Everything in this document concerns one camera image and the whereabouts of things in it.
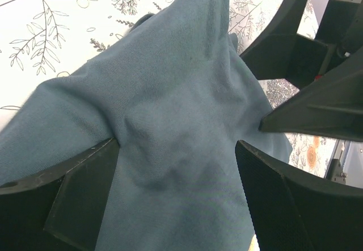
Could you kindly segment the dark blue t-shirt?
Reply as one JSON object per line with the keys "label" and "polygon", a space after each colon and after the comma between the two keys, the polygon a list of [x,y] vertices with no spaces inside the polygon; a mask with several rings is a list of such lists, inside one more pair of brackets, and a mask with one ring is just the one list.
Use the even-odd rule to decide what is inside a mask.
{"label": "dark blue t-shirt", "polygon": [[114,137],[97,250],[247,250],[254,235],[235,157],[262,133],[267,97],[229,35],[229,0],[174,0],[67,77],[35,89],[1,132],[1,182]]}

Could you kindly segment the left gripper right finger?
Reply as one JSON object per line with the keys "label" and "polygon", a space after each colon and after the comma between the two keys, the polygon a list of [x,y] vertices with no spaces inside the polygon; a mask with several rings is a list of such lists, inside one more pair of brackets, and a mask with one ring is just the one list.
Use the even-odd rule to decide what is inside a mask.
{"label": "left gripper right finger", "polygon": [[260,250],[362,250],[362,189],[235,146]]}

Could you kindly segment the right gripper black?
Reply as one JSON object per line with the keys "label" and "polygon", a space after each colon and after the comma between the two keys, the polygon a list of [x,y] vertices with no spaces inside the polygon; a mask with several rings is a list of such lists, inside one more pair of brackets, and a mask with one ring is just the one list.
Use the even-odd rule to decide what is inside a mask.
{"label": "right gripper black", "polygon": [[331,86],[329,60],[362,48],[362,0],[328,0],[314,39],[297,30],[307,0],[283,0],[241,59],[258,80],[285,79],[297,88]]}

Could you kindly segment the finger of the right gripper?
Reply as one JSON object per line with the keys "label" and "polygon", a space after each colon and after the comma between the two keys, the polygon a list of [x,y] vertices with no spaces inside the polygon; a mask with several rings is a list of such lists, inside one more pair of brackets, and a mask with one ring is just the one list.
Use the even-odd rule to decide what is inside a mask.
{"label": "finger of the right gripper", "polygon": [[262,132],[362,141],[362,49],[262,118]]}

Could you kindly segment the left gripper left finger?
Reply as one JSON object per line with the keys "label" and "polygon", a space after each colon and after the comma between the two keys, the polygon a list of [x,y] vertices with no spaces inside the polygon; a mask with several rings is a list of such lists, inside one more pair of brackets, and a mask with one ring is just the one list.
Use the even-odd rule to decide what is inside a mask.
{"label": "left gripper left finger", "polygon": [[95,250],[118,153],[104,140],[1,185],[1,250]]}

